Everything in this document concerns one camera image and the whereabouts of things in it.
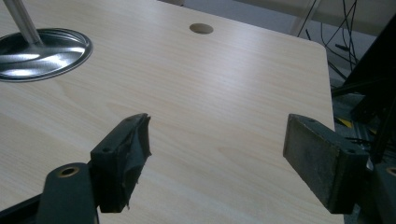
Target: black object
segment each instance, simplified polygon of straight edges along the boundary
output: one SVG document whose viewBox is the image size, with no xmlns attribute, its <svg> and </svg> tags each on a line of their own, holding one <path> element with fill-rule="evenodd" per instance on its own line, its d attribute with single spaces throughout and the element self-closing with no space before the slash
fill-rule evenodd
<svg viewBox="0 0 396 224">
<path fill-rule="evenodd" d="M 283 151 L 293 169 L 333 214 L 349 214 L 357 203 L 363 223 L 396 220 L 396 164 L 366 168 L 367 152 L 320 122 L 289 115 Z"/>
<path fill-rule="evenodd" d="M 103 213 L 121 212 L 150 155 L 149 116 L 131 116 L 99 143 L 88 164 L 71 163 L 50 172 L 43 193 L 0 212 L 0 223 L 99 223 L 96 207 Z"/>
<path fill-rule="evenodd" d="M 353 120 L 367 123 L 381 119 L 371 150 L 373 163 L 380 163 L 396 124 L 396 15 L 367 50 L 344 85 L 332 89 L 332 97 L 360 92 L 365 95 L 350 112 Z"/>
</svg>

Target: metal base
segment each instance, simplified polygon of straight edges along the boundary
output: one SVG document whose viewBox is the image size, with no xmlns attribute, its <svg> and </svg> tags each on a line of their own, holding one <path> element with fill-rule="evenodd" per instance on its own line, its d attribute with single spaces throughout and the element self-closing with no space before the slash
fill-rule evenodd
<svg viewBox="0 0 396 224">
<path fill-rule="evenodd" d="M 0 81 L 27 82 L 66 73 L 92 53 L 91 40 L 65 29 L 39 29 L 41 42 L 27 43 L 21 33 L 0 38 Z"/>
</svg>

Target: wood grain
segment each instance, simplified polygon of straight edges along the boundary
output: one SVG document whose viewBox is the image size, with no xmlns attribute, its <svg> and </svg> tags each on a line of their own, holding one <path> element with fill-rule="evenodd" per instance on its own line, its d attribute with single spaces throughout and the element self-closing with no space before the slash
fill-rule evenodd
<svg viewBox="0 0 396 224">
<path fill-rule="evenodd" d="M 1 210 L 146 112 L 153 156 L 131 210 L 101 223 L 342 222 L 282 157 L 289 113 L 333 128 L 320 45 L 153 0 L 25 5 L 38 28 L 80 31 L 94 50 L 62 76 L 0 83 Z M 0 35 L 17 31 L 3 5 L 0 21 Z"/>
</svg>

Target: gray floor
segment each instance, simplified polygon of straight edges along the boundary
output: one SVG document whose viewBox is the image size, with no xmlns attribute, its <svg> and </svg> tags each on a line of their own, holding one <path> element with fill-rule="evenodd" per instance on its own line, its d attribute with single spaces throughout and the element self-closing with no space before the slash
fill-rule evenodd
<svg viewBox="0 0 396 224">
<path fill-rule="evenodd" d="M 288 34 L 290 32 L 290 28 L 295 20 L 295 17 L 288 14 L 272 11 L 261 7 L 254 7 L 233 0 L 185 0 L 184 7 L 217 15 L 230 20 L 241 21 L 243 23 L 260 26 L 262 28 L 277 31 L 283 34 Z M 324 45 L 321 40 L 321 35 L 323 35 L 324 41 L 328 41 L 336 32 L 337 27 L 323 24 L 323 32 L 321 33 L 320 23 L 317 21 L 311 21 L 307 26 L 307 30 L 312 41 Z M 358 59 L 360 59 L 375 41 L 376 36 L 365 35 L 357 32 L 353 32 L 352 36 L 355 45 L 356 56 Z M 306 33 L 301 34 L 300 38 L 308 39 Z M 343 43 L 344 40 L 342 33 L 338 32 L 332 42 L 330 42 L 328 47 L 336 53 L 348 58 L 348 52 L 344 52 L 335 47 L 335 44 L 343 45 Z M 349 75 L 351 69 L 350 64 L 347 61 L 342 60 L 335 54 L 331 53 L 328 49 L 327 55 L 329 62 L 333 63 L 344 75 Z M 337 75 L 330 67 L 329 76 L 332 87 L 341 86 L 344 82 L 344 80 L 339 75 Z M 339 114 L 341 116 L 347 117 L 348 111 L 359 100 L 359 95 L 352 95 L 351 97 L 339 97 L 334 99 L 332 102 L 334 114 Z M 335 130 L 344 137 L 356 137 L 353 130 L 350 130 L 344 126 L 335 124 Z M 345 216 L 345 223 L 357 223 L 358 213 L 359 207 L 356 207 L 355 211 L 351 216 Z"/>
</svg>

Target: table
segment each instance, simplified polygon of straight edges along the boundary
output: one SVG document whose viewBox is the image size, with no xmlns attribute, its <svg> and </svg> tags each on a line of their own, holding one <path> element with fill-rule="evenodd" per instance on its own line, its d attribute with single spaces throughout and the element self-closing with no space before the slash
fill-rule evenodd
<svg viewBox="0 0 396 224">
<path fill-rule="evenodd" d="M 37 28 L 87 35 L 93 54 L 59 77 L 0 83 L 1 210 L 146 112 L 153 155 L 131 210 L 101 223 L 342 222 L 282 157 L 289 113 L 333 128 L 322 46 L 153 0 L 25 5 Z M 17 32 L 3 5 L 0 21 L 1 36 Z"/>
<path fill-rule="evenodd" d="M 344 19 L 343 0 L 234 0 L 257 7 L 296 16 L 297 19 L 290 29 L 292 35 L 297 35 L 308 21 L 320 21 L 340 26 Z M 345 0 L 346 8 L 353 5 L 355 0 Z M 379 35 L 387 23 L 396 13 L 396 2 L 393 0 L 359 0 L 353 30 L 368 35 Z"/>
</svg>

